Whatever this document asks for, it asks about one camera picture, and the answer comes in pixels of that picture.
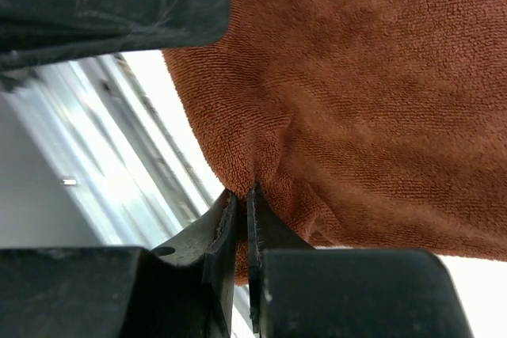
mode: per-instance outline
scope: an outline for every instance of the white surface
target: white surface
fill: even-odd
[[[160,51],[124,54],[148,97],[207,190],[216,197],[223,189],[204,160],[193,136]],[[451,272],[475,338],[507,337],[507,263],[443,257]],[[244,321],[235,315],[238,337],[251,336]]]

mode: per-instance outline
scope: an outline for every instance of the blurry background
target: blurry background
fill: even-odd
[[[199,218],[223,190],[160,51],[9,73],[0,82],[0,247],[141,245]],[[444,257],[476,338],[507,337],[507,263]],[[253,336],[248,290],[233,330]]]

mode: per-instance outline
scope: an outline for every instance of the towel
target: towel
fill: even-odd
[[[507,0],[231,2],[164,52],[227,188],[312,245],[507,259]]]

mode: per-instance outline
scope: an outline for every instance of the gray surface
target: gray surface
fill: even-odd
[[[0,247],[100,245],[0,93]]]

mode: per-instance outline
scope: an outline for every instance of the terry cloth fabric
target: terry cloth fabric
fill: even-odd
[[[218,178],[311,244],[507,259],[507,0],[232,0],[164,55]]]

